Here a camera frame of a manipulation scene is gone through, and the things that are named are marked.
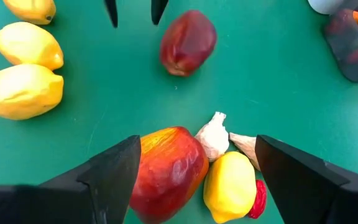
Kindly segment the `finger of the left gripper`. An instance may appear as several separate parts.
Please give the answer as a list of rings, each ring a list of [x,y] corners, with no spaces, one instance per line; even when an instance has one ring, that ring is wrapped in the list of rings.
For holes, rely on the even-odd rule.
[[[114,28],[118,27],[118,14],[116,0],[104,0],[110,20]]]
[[[169,0],[151,0],[151,17],[154,25],[158,25]]]

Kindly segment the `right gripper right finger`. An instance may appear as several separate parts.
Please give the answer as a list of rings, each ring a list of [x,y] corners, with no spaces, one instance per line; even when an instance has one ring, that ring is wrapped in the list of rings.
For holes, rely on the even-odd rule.
[[[358,173],[266,135],[255,153],[285,224],[358,224]]]

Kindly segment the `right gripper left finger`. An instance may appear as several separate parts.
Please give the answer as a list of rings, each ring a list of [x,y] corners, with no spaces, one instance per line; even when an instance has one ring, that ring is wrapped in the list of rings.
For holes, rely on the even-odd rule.
[[[39,185],[0,185],[0,224],[123,224],[140,163],[133,135]]]

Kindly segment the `dark red apple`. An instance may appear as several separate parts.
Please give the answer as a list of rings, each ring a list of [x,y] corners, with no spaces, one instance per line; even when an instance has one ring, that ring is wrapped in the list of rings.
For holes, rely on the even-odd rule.
[[[188,77],[212,54],[217,42],[213,23],[199,10],[176,18],[160,44],[160,61],[168,73]]]

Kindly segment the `red pepper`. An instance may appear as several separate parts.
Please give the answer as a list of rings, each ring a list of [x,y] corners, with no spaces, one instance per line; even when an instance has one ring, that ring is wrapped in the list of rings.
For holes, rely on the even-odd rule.
[[[254,204],[247,216],[249,218],[258,219],[263,214],[267,203],[267,189],[262,180],[256,180],[257,193]]]

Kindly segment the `red yellow striped apple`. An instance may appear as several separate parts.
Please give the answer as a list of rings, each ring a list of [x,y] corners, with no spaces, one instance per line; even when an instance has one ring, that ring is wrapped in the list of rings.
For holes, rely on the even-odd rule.
[[[141,157],[130,207],[145,224],[173,217],[203,181],[209,161],[200,142],[184,127],[141,137]]]

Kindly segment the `brownish pointed garlic clove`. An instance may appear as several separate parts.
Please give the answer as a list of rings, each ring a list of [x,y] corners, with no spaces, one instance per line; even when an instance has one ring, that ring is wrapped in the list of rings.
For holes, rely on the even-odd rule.
[[[242,151],[250,160],[251,164],[260,171],[260,166],[255,153],[256,137],[244,136],[235,133],[229,133],[229,139],[234,145]]]

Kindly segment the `yellow lemon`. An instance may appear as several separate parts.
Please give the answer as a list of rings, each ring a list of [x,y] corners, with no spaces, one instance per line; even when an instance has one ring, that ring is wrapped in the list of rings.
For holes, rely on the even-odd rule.
[[[240,152],[225,153],[205,178],[203,200],[216,223],[239,219],[251,210],[256,193],[255,170]]]
[[[0,53],[13,65],[33,63],[56,70],[63,67],[63,51],[55,37],[29,22],[14,22],[0,30]]]
[[[64,79],[36,64],[0,70],[0,117],[24,120],[56,107],[63,97]]]
[[[19,19],[37,25],[51,23],[57,11],[54,0],[3,0]]]

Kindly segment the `white garlic bulb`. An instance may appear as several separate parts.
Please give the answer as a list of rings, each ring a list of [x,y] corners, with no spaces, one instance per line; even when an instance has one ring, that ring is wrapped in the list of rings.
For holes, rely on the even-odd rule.
[[[195,135],[210,162],[214,162],[228,150],[229,133],[223,126],[225,118],[226,114],[215,112],[211,120]]]

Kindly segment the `green table mat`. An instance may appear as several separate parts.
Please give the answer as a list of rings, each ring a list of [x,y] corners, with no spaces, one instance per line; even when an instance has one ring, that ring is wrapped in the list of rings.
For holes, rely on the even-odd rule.
[[[358,83],[343,77],[307,0],[169,0],[157,26],[150,0],[55,0],[46,29],[64,65],[62,102],[24,121],[0,118],[0,184],[39,184],[134,135],[191,133],[217,111],[228,131],[266,134],[358,173]],[[190,77],[159,60],[169,24],[189,9],[216,28],[213,54]],[[17,19],[0,0],[0,29]],[[0,54],[0,70],[9,66]]]

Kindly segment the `grey plastic bin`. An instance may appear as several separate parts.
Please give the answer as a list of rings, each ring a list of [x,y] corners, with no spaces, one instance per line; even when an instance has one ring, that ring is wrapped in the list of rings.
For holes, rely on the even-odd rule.
[[[353,12],[358,11],[358,0],[344,0],[329,15],[323,33],[342,74],[358,83],[358,25]]]

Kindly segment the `white plastic bin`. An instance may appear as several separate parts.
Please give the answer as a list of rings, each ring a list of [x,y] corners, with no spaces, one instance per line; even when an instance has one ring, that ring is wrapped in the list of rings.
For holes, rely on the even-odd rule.
[[[310,7],[317,13],[329,15],[334,13],[344,0],[307,0]]]

